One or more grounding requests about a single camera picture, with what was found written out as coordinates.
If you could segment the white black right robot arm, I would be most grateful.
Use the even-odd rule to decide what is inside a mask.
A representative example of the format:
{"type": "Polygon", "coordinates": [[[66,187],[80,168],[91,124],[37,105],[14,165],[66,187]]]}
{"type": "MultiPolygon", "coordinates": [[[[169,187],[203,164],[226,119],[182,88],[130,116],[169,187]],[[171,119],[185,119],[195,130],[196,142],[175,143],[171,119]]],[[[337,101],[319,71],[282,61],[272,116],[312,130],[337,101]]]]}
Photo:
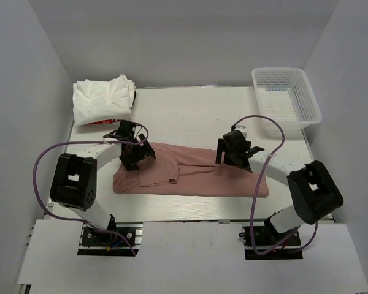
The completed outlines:
{"type": "Polygon", "coordinates": [[[224,163],[257,173],[255,188],[264,177],[289,188],[292,205],[273,213],[264,221],[268,242],[279,244],[302,224],[315,224],[344,204],[344,199],[324,163],[294,164],[267,155],[264,148],[252,147],[239,130],[232,130],[218,140],[216,163],[224,163]]]}

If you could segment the pink t shirt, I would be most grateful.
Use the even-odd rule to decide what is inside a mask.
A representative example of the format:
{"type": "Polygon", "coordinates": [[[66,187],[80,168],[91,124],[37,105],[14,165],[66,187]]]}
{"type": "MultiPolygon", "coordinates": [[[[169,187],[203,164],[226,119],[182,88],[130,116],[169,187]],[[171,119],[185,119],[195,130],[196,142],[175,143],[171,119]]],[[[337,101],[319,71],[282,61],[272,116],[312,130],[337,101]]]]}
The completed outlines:
{"type": "Polygon", "coordinates": [[[200,197],[252,197],[258,174],[215,163],[216,151],[151,143],[155,158],[140,161],[138,170],[121,166],[113,176],[116,194],[200,197]]]}

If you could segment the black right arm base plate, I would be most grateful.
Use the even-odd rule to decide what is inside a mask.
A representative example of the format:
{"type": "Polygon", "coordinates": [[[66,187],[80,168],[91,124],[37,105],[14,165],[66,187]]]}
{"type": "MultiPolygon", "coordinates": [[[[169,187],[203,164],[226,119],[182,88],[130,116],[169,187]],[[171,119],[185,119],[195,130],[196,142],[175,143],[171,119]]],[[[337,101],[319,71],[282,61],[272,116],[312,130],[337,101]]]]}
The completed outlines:
{"type": "MultiPolygon", "coordinates": [[[[238,238],[243,242],[246,260],[302,260],[301,239],[299,233],[287,239],[284,243],[266,255],[258,255],[254,250],[250,239],[250,226],[242,227],[238,238]]],[[[273,234],[266,227],[254,226],[254,239],[256,248],[259,251],[265,251],[269,247],[276,245],[279,239],[274,239],[273,234]]]]}

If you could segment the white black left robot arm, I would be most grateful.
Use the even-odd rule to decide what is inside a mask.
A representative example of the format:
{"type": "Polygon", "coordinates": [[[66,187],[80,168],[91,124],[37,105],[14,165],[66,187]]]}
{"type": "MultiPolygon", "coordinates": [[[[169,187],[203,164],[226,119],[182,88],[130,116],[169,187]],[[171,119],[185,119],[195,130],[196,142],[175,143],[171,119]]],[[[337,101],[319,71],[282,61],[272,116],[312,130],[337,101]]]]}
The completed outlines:
{"type": "Polygon", "coordinates": [[[97,173],[114,159],[131,172],[148,157],[155,158],[145,126],[122,120],[119,128],[103,136],[102,141],[87,141],[90,147],[77,154],[59,156],[50,198],[79,217],[78,221],[96,230],[103,244],[112,244],[117,238],[115,219],[96,200],[97,173]]]}

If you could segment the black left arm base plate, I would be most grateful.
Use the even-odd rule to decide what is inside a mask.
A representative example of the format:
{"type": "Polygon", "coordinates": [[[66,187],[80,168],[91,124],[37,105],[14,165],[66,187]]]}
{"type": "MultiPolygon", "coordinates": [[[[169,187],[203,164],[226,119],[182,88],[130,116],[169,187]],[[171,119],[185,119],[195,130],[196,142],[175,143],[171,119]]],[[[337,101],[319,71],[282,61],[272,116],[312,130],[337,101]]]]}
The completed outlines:
{"type": "Polygon", "coordinates": [[[116,224],[116,231],[129,243],[135,254],[133,254],[123,238],[117,235],[102,234],[84,225],[80,235],[77,255],[89,257],[134,257],[140,249],[143,223],[116,224]]]}

